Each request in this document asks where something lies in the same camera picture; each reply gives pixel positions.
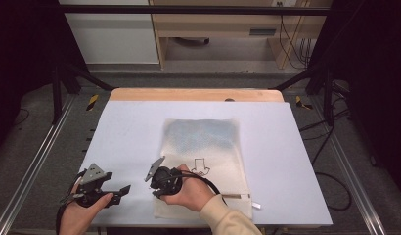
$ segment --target aluminum rail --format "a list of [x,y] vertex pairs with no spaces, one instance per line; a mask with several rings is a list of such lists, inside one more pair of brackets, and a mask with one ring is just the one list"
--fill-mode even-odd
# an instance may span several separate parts
[[[323,119],[322,112],[322,101],[317,98],[310,96],[311,103],[314,105],[315,110],[317,111],[320,119]],[[325,129],[327,131],[330,128],[325,124]],[[349,191],[351,192],[356,205],[359,208],[359,212],[362,215],[366,226],[369,229],[369,232],[372,235],[385,235],[386,231],[379,219],[377,212],[375,211],[374,206],[371,203],[371,200],[368,197],[365,189],[363,188],[362,182],[359,177],[356,175],[355,170],[350,164],[343,148],[341,147],[337,136],[333,133],[331,136],[332,149],[334,151],[335,158],[337,163],[343,173],[344,179],[346,180],[347,186],[349,187]]]
[[54,142],[57,139],[67,119],[74,100],[75,95],[68,95],[60,119],[56,124],[51,126],[47,136],[42,142],[41,147],[39,148],[32,163],[30,164],[29,169],[26,171],[20,185],[18,186],[18,189],[16,190],[8,206],[5,208],[2,215],[0,216],[0,235],[7,234],[9,229],[11,228],[12,223],[18,215],[18,212],[21,209],[22,204],[27,197],[27,194],[29,193],[29,190],[36,179],[36,176],[38,175],[43,163],[47,159],[48,154],[51,151],[51,148],[54,145]]
[[201,15],[283,15],[330,16],[349,14],[349,10],[297,7],[244,6],[147,6],[147,5],[37,5],[37,9],[81,14],[201,14]]

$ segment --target white board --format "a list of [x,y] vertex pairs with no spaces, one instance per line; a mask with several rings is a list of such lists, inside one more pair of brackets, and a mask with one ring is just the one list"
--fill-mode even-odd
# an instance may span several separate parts
[[113,172],[103,190],[131,184],[119,206],[94,219],[99,226],[205,226],[201,220],[153,217],[150,165],[160,157],[164,121],[237,119],[247,184],[257,225],[317,227],[332,219],[288,103],[108,101],[82,164]]

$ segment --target drawing on paper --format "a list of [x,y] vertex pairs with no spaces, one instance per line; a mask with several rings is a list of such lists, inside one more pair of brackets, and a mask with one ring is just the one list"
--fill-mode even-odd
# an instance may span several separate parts
[[205,176],[209,173],[210,168],[206,167],[204,163],[204,159],[195,159],[195,168],[191,170],[192,173],[195,173],[199,176]]

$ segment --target person's right hand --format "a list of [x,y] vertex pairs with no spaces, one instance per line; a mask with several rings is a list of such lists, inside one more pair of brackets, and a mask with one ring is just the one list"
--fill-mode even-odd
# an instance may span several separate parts
[[[76,192],[78,184],[72,188],[71,193]],[[91,221],[102,210],[114,196],[108,193],[101,197],[95,204],[89,208],[83,208],[77,202],[71,202],[67,205],[61,218],[60,235],[82,235],[87,231]]]
[[[185,164],[180,165],[177,169],[189,171]],[[192,211],[200,212],[213,196],[215,194],[213,194],[209,186],[200,179],[184,177],[179,193],[175,195],[163,195],[160,198],[168,205],[181,205]]]

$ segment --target cable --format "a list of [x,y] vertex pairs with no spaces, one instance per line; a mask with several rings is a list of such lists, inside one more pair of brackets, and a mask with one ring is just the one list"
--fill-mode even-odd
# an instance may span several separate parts
[[25,112],[26,112],[26,116],[25,116],[22,120],[18,121],[17,123],[14,123],[14,126],[15,126],[15,125],[19,125],[19,124],[21,124],[22,122],[26,121],[27,118],[30,116],[29,110],[27,110],[27,109],[21,109],[21,111],[25,111]]
[[[334,100],[334,101],[333,101],[333,105],[334,105],[336,102],[340,101],[340,100],[343,100],[343,98],[342,98],[342,97],[339,97],[339,98],[337,98],[336,100]],[[340,119],[341,117],[347,115],[348,112],[349,112],[349,109],[344,109],[344,110],[338,112],[337,114],[334,115],[334,120]],[[321,121],[315,122],[315,123],[313,123],[313,124],[306,125],[306,126],[300,128],[299,131],[301,132],[301,131],[304,131],[304,130],[308,130],[308,129],[313,128],[313,127],[315,127],[315,126],[317,126],[317,125],[319,125],[319,124],[322,124],[322,123],[324,123],[324,122],[326,122],[326,120],[321,120]],[[314,157],[313,160],[311,161],[311,165],[312,165],[313,167],[314,167],[314,164],[316,163],[317,159],[319,158],[320,153],[322,152],[322,150],[324,149],[325,145],[327,144],[329,138],[331,137],[333,131],[334,131],[334,123],[333,123],[332,128],[330,129],[330,131],[329,131],[328,133],[322,134],[322,135],[320,135],[320,136],[318,136],[318,137],[316,137],[316,138],[312,138],[312,139],[317,139],[317,138],[320,138],[321,136],[327,135],[327,137],[326,137],[325,140],[323,141],[322,145],[320,146],[319,150],[317,151],[315,157]],[[315,171],[315,174],[316,174],[316,175],[323,175],[323,176],[325,176],[325,177],[328,177],[328,178],[330,178],[330,179],[336,181],[338,184],[340,184],[340,185],[344,188],[344,190],[346,191],[346,194],[347,194],[347,196],[348,196],[348,202],[347,202],[347,204],[346,204],[345,207],[343,207],[343,208],[332,207],[332,206],[330,206],[330,205],[326,202],[327,207],[328,207],[329,209],[334,210],[334,211],[337,211],[337,212],[344,212],[344,211],[348,210],[348,209],[351,207],[351,205],[352,205],[352,196],[351,196],[350,190],[347,188],[347,186],[346,186],[344,183],[342,183],[339,179],[337,179],[336,177],[334,177],[334,176],[332,176],[332,175],[330,175],[330,174],[323,173],[323,172],[316,172],[316,171]]]
[[[84,169],[83,171],[81,171],[81,172],[79,172],[77,175],[75,175],[75,178],[74,178],[74,180],[72,181],[72,183],[69,185],[69,188],[68,188],[68,190],[67,190],[66,195],[64,196],[64,198],[67,198],[67,197],[71,194],[71,191],[72,191],[72,189],[73,189],[73,186],[75,186],[76,181],[77,181],[80,177],[84,176],[84,174],[85,174],[86,171],[87,171],[87,169]],[[58,208],[57,218],[56,218],[56,221],[55,221],[55,231],[57,232],[57,235],[60,234],[61,219],[63,218],[64,211],[66,210],[67,206],[68,206],[69,204],[71,204],[73,201],[74,201],[74,200],[71,200],[71,201],[69,201],[69,202],[67,202],[67,203],[64,203],[64,204],[60,205],[60,207]]]
[[332,175],[330,175],[330,174],[322,173],[322,172],[315,172],[315,174],[316,174],[316,175],[323,175],[323,176],[326,176],[326,177],[328,177],[328,178],[334,180],[335,182],[337,182],[338,184],[340,184],[340,185],[344,188],[344,190],[346,191],[346,193],[347,193],[347,196],[348,196],[348,199],[349,199],[349,200],[348,200],[348,202],[347,202],[347,204],[346,204],[346,206],[345,206],[344,208],[334,208],[334,207],[330,206],[330,205],[326,202],[326,204],[327,204],[327,206],[328,206],[329,209],[332,209],[332,210],[337,211],[337,212],[344,212],[344,211],[348,210],[348,209],[352,206],[352,196],[351,196],[350,190],[349,190],[349,189],[346,187],[346,185],[344,185],[338,178],[336,178],[336,177],[334,177],[334,176],[332,176]]
[[274,231],[271,233],[271,235],[276,235],[278,230],[279,228],[275,228]]
[[281,48],[283,49],[284,53],[286,53],[287,59],[289,60],[290,65],[291,65],[293,68],[298,69],[298,70],[304,70],[304,69],[306,69],[306,68],[298,68],[298,67],[296,67],[295,65],[292,64],[292,61],[291,61],[291,59],[290,59],[290,56],[289,56],[289,54],[287,53],[286,49],[285,49],[284,46],[283,46],[283,42],[281,41],[281,33],[282,33],[282,31],[284,30],[284,31],[286,32],[287,38],[289,39],[289,42],[290,42],[291,47],[292,47],[292,50],[294,51],[295,55],[297,56],[297,52],[295,51],[295,48],[294,48],[294,46],[292,45],[292,41],[290,40],[289,34],[287,33],[287,31],[286,31],[286,29],[285,29],[285,27],[284,27],[283,15],[280,15],[280,17],[281,17],[281,23],[280,23],[280,33],[279,33],[280,36],[279,36],[279,40],[280,40]]
[[320,156],[320,153],[322,152],[323,148],[325,147],[325,145],[327,144],[329,138],[331,137],[331,135],[332,135],[332,133],[333,133],[333,130],[334,130],[334,125],[332,126],[332,129],[329,131],[329,134],[328,134],[328,136],[326,137],[326,139],[323,141],[322,146],[320,146],[319,150],[317,151],[316,156],[315,156],[314,159],[311,161],[311,165],[314,166],[314,164],[316,163],[317,159],[318,159],[319,156]]
[[[218,188],[210,180],[208,180],[207,178],[203,178],[203,177],[201,177],[201,176],[199,176],[199,175],[197,175],[197,174],[195,174],[193,172],[187,171],[187,170],[181,170],[181,172],[185,172],[185,173],[189,173],[189,174],[182,174],[182,175],[175,175],[175,176],[165,177],[165,178],[162,178],[160,181],[166,181],[166,180],[170,180],[170,179],[184,178],[184,177],[195,178],[195,179],[199,179],[199,180],[203,181],[204,183],[206,183],[216,195],[221,194],[221,192],[219,192]],[[225,204],[227,204],[223,197],[222,197],[222,201]]]
[[[280,40],[281,48],[283,49],[284,53],[285,53],[286,56],[287,56],[287,59],[288,59],[289,62],[290,62],[290,65],[291,65],[293,68],[299,69],[299,70],[307,69],[308,60],[309,60],[310,43],[307,44],[306,57],[305,57],[305,60],[303,60],[303,59],[301,58],[301,55],[298,56],[297,51],[295,50],[294,44],[292,43],[292,40],[291,40],[291,38],[290,38],[290,36],[289,36],[289,33],[288,33],[287,30],[286,30],[286,27],[285,27],[285,25],[284,25],[283,15],[280,15],[280,18],[281,18],[281,23],[280,23],[280,34],[279,34],[280,36],[279,36],[279,40]],[[295,28],[294,34],[297,33],[297,29],[298,29],[298,26]],[[282,42],[282,40],[281,40],[281,34],[282,34],[283,31],[285,32],[285,34],[286,34],[286,36],[287,36],[287,39],[288,39],[289,42],[290,42],[290,46],[292,47],[292,50],[294,51],[295,56],[296,56],[297,59],[304,65],[304,68],[298,68],[298,67],[296,67],[296,66],[294,66],[294,65],[292,64],[291,59],[290,59],[290,56],[289,56],[289,54],[287,53],[286,49],[284,48],[283,42]]]
[[303,140],[315,140],[315,139],[322,138],[323,136],[325,136],[325,135],[327,135],[327,134],[329,134],[329,132],[326,132],[326,133],[324,133],[324,134],[321,134],[321,135],[319,135],[319,136],[317,136],[317,137],[305,138],[305,139],[303,139]]
[[304,55],[303,52],[304,52],[305,40],[306,40],[305,38],[301,39],[300,49],[299,49],[299,53],[298,53],[300,55],[300,57],[298,58],[298,60],[300,60],[305,65],[305,67],[308,68],[308,64],[309,64],[310,58],[311,58],[311,56],[310,56],[311,38],[307,39],[307,46],[306,46],[307,48],[306,48],[305,55]]

